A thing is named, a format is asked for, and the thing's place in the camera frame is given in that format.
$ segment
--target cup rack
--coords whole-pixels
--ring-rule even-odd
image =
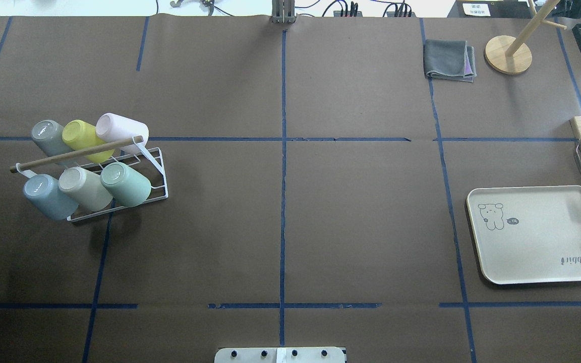
[[[81,156],[87,156],[90,154],[95,154],[95,153],[103,152],[103,151],[109,151],[109,150],[115,149],[117,147],[123,147],[123,146],[133,144],[133,145],[136,145],[136,147],[138,147],[138,149],[140,150],[140,152],[138,154],[126,154],[126,155],[121,155],[118,157],[111,156],[111,158],[107,159],[106,161],[103,161],[102,163],[88,163],[85,165],[79,165],[79,163],[76,163],[75,161],[73,161],[74,166],[79,166],[79,167],[85,168],[87,170],[90,170],[96,174],[99,174],[100,172],[102,172],[102,169],[104,168],[105,165],[107,165],[109,163],[113,163],[115,161],[120,161],[120,162],[126,163],[128,166],[132,167],[134,165],[138,165],[139,163],[141,163],[141,161],[143,161],[143,159],[147,159],[154,166],[155,170],[157,170],[157,172],[159,172],[160,176],[162,177],[162,181],[160,181],[159,183],[156,183],[157,184],[156,186],[154,186],[153,185],[154,182],[152,182],[152,193],[150,194],[149,198],[147,198],[147,200],[145,200],[141,205],[156,202],[157,200],[167,199],[169,196],[169,193],[168,193],[168,188],[167,188],[167,177],[165,175],[165,167],[164,167],[164,163],[163,163],[163,154],[161,152],[161,149],[158,147],[154,147],[152,149],[147,149],[147,148],[145,148],[145,145],[141,144],[142,142],[143,142],[142,136],[134,136],[132,138],[119,140],[117,142],[110,142],[110,143],[105,143],[103,145],[97,145],[94,147],[87,147],[86,149],[67,152],[66,154],[51,156],[48,158],[30,161],[27,163],[16,163],[12,167],[10,167],[10,172],[11,173],[19,173],[25,177],[31,178],[31,177],[37,175],[35,172],[33,172],[31,170],[31,168],[39,167],[42,165],[53,164],[53,163],[60,163],[62,161],[69,161],[69,160],[72,160],[75,158],[79,158]],[[90,211],[81,212],[82,209],[79,208],[74,214],[67,217],[67,221],[70,221],[70,222],[81,221],[81,220],[85,220],[88,218],[93,218],[95,216],[101,216],[102,214],[107,214],[107,213],[120,211],[122,209],[129,208],[129,207],[125,207],[124,205],[121,205],[119,207],[115,207],[114,205],[115,205],[115,200],[113,200],[111,202],[111,205],[108,206],[106,209],[103,209],[102,211],[96,211],[96,212],[90,212]]]

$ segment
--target white tray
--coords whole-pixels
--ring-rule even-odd
[[[581,281],[581,186],[475,189],[467,201],[488,280]]]

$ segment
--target cartoon dog drawing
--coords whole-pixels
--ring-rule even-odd
[[[503,229],[503,204],[479,204],[478,207],[489,230]]]

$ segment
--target mint green cup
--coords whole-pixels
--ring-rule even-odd
[[[143,174],[124,163],[111,163],[104,167],[100,182],[125,207],[143,204],[152,192],[152,183]]]

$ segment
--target gray cloth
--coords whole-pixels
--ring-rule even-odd
[[[427,77],[473,82],[477,76],[475,48],[462,40],[427,39],[423,49]]]

